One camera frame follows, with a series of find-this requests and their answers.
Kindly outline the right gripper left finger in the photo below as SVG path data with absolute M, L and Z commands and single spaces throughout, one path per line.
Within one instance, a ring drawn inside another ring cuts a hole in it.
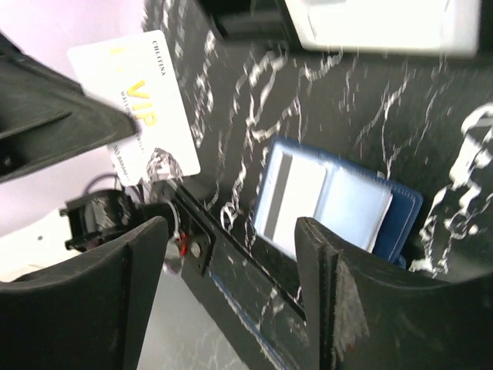
M 168 241 L 164 218 L 1 284 L 3 369 L 135 369 Z

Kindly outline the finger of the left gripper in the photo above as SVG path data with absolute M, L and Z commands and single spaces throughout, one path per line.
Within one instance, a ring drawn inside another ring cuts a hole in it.
M 1 37 L 1 181 L 132 136 L 127 114 Z

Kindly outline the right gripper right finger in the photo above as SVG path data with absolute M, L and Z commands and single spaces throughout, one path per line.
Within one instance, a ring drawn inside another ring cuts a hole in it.
M 492 276 L 411 273 L 297 220 L 297 270 L 312 369 L 490 369 Z

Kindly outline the white VIP card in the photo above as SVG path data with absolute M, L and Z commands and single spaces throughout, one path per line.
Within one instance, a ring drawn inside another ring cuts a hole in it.
M 135 120 L 133 136 L 109 145 L 124 186 L 200 172 L 196 146 L 167 48 L 159 31 L 71 48 L 84 93 Z

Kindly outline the blue card holder wallet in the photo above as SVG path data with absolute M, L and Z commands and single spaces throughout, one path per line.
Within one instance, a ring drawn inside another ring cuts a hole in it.
M 422 195 L 356 163 L 280 136 L 270 145 L 253 227 L 264 177 L 275 149 L 305 156 L 327 169 L 312 218 L 360 249 L 405 266 L 401 251 L 421 209 Z

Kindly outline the silver card with stripe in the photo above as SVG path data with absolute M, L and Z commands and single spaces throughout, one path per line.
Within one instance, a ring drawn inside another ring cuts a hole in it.
M 270 158 L 254 227 L 257 235 L 293 260 L 297 219 L 314 215 L 326 174 L 324 166 L 305 156 L 275 149 Z

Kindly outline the white plastic bin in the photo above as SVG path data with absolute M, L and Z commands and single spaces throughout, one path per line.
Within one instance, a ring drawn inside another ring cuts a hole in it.
M 307 50 L 472 56 L 480 1 L 288 1 Z

